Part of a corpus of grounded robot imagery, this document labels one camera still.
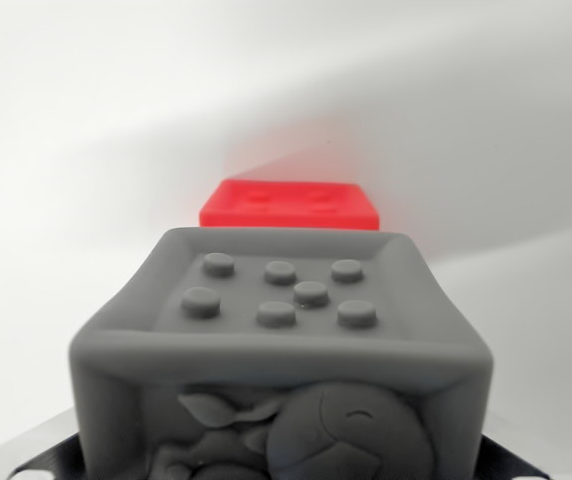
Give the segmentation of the black padded gripper right finger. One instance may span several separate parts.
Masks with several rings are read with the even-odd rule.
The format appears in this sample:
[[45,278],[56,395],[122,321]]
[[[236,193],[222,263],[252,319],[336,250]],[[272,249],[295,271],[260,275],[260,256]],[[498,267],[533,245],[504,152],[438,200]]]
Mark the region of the black padded gripper right finger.
[[572,451],[490,412],[483,428],[479,478],[572,479]]

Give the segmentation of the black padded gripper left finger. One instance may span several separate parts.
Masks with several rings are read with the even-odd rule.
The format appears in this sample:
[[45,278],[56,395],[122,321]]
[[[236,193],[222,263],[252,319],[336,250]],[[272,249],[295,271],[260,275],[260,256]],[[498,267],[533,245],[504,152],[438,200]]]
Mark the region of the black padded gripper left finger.
[[47,478],[87,479],[73,408],[0,445],[0,479],[29,470]]

